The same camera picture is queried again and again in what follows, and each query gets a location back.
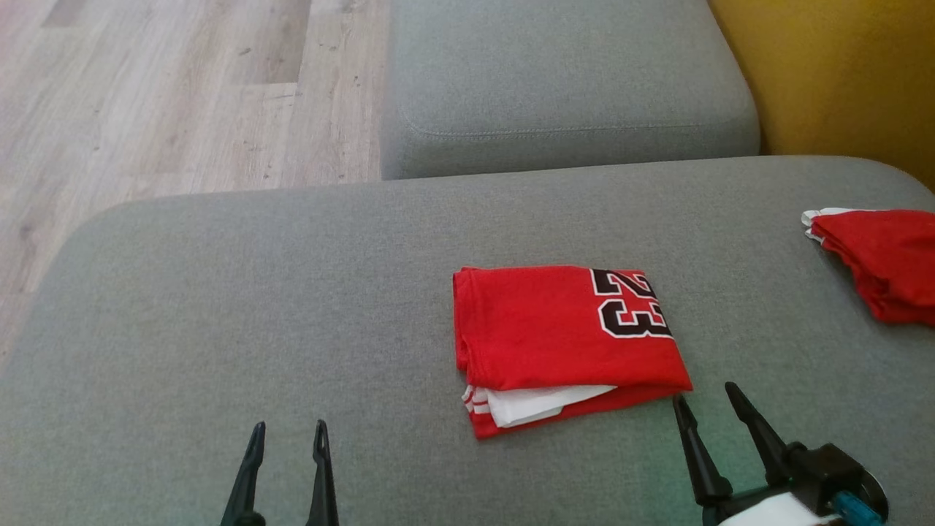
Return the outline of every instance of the gray upholstery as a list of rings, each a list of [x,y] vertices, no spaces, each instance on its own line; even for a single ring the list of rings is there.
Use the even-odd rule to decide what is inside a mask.
[[[870,161],[752,157],[122,206],[68,241],[0,377],[0,520],[216,523],[264,419],[257,506],[304,524],[325,418],[343,524],[695,526],[669,401],[471,433],[452,273],[566,263],[646,270],[737,489],[762,466],[727,380],[862,460],[892,524],[930,524],[935,331],[870,317],[802,235],[823,206],[935,197]]]
[[[705,0],[395,0],[383,178],[755,155]]]

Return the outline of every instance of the blue connector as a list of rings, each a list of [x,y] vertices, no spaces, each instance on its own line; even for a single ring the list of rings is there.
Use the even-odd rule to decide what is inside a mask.
[[[883,526],[880,514],[858,499],[850,491],[841,491],[834,496],[834,511],[848,526]]]

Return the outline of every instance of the stitching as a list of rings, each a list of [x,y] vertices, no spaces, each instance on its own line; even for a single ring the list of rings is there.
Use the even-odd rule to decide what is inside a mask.
[[[743,116],[732,117],[725,121],[717,123],[707,123],[707,124],[647,124],[647,125],[618,125],[618,126],[574,126],[566,128],[529,128],[529,129],[518,129],[518,130],[503,130],[503,131],[485,131],[485,132],[433,132],[419,126],[416,126],[410,120],[409,115],[399,107],[397,112],[400,117],[402,117],[403,122],[406,123],[406,127],[410,130],[420,133],[424,136],[430,137],[437,140],[457,140],[457,139],[474,139],[474,140],[485,140],[485,139],[496,139],[502,137],[517,137],[522,135],[542,135],[545,137],[553,135],[568,135],[568,134],[585,134],[596,131],[604,131],[611,133],[621,133],[632,130],[639,129],[668,129],[668,128],[697,128],[702,126],[719,126],[724,124],[730,124],[744,119]]]

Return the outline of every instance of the white fabric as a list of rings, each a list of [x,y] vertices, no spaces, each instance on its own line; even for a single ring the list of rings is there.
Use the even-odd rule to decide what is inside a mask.
[[[865,210],[858,208],[823,208],[821,210],[807,210],[802,213],[802,224],[808,227],[808,230],[805,230],[805,237],[810,240],[818,241],[819,244],[825,242],[825,238],[819,238],[818,236],[812,234],[812,220],[819,215],[838,215],[839,213],[847,212],[876,212],[875,210]]]
[[[783,493],[740,512],[721,526],[815,526],[825,520],[812,513],[792,493]]]
[[[556,416],[566,405],[602,395],[616,386],[562,386],[496,391],[467,386],[461,397],[469,412],[490,413],[499,428],[511,428]]]

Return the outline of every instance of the floor plank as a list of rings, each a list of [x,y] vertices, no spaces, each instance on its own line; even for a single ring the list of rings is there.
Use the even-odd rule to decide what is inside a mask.
[[[377,181],[386,17],[386,0],[0,0],[0,352],[106,208]]]

